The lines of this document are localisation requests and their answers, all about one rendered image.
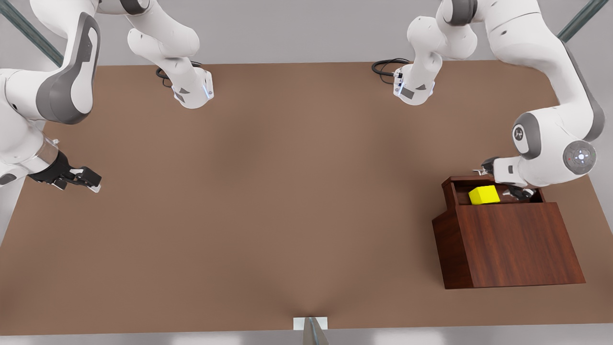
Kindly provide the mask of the yellow cube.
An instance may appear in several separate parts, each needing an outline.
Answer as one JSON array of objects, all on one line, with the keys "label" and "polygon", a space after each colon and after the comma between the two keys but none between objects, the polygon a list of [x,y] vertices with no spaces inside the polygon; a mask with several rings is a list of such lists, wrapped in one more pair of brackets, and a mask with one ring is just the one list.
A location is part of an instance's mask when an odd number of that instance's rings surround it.
[{"label": "yellow cube", "polygon": [[490,205],[500,202],[496,186],[477,186],[468,193],[472,205]]}]

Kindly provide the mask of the dark wooden drawer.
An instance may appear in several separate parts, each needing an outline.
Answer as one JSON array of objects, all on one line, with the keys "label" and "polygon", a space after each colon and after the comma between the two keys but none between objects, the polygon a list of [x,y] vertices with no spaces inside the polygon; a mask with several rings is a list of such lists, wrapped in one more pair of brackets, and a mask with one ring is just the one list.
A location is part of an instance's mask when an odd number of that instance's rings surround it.
[{"label": "dark wooden drawer", "polygon": [[449,177],[449,179],[442,183],[447,209],[453,209],[457,205],[471,205],[469,192],[478,186],[487,185],[494,185],[496,187],[501,204],[545,202],[545,197],[540,189],[536,189],[531,198],[519,200],[509,195],[507,185],[496,183],[491,175],[464,175]]}]

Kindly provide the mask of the dark wooden cabinet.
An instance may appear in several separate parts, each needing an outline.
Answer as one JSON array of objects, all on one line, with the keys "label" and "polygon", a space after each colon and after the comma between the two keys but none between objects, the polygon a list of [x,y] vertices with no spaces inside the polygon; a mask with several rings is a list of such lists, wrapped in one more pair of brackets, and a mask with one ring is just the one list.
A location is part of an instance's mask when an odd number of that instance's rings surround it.
[{"label": "dark wooden cabinet", "polygon": [[557,203],[457,205],[432,225],[446,289],[585,283]]}]

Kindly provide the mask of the silver frame post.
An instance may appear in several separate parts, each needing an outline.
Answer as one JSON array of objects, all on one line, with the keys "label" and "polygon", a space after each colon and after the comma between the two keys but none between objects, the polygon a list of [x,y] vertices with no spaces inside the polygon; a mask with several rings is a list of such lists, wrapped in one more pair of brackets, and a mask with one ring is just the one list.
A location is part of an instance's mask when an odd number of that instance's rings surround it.
[{"label": "silver frame post", "polygon": [[568,42],[576,35],[609,0],[589,0],[576,15],[558,33],[557,37],[562,42]]},{"label": "silver frame post", "polygon": [[9,0],[0,0],[0,14],[26,37],[57,67],[63,65],[63,55],[29,22]]},{"label": "silver frame post", "polygon": [[302,345],[329,345],[318,320],[314,317],[304,319]]}]

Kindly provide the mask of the white post foot plate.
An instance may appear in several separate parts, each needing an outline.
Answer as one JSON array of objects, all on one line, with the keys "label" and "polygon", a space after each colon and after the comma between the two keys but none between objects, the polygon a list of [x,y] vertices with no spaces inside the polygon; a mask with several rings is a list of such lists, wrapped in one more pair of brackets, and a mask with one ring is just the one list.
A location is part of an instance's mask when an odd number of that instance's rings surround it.
[{"label": "white post foot plate", "polygon": [[317,321],[322,330],[328,330],[328,317],[294,317],[293,318],[293,330],[303,330],[306,324],[310,324],[309,321]]}]

